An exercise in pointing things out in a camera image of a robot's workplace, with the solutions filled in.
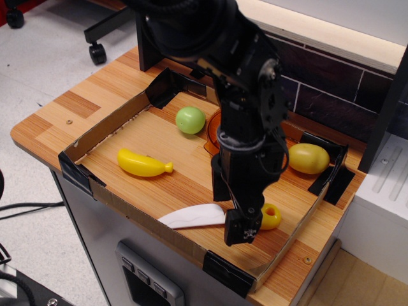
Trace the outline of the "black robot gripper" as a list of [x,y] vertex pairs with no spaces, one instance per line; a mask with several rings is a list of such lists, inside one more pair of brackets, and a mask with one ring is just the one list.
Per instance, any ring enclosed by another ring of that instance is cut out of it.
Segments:
[[217,130],[219,153],[211,160],[214,201],[233,201],[226,212],[224,242],[253,243],[261,227],[263,191],[279,180],[287,166],[285,135],[280,127],[253,142],[240,142]]

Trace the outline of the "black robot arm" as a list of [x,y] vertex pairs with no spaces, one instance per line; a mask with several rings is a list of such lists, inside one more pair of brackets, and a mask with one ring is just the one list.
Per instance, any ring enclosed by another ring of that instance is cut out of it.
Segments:
[[264,190],[286,170],[281,122],[288,104],[281,63],[264,32],[235,1],[128,1],[164,57],[212,77],[221,111],[212,158],[214,199],[231,200],[226,245],[251,243],[261,227]]

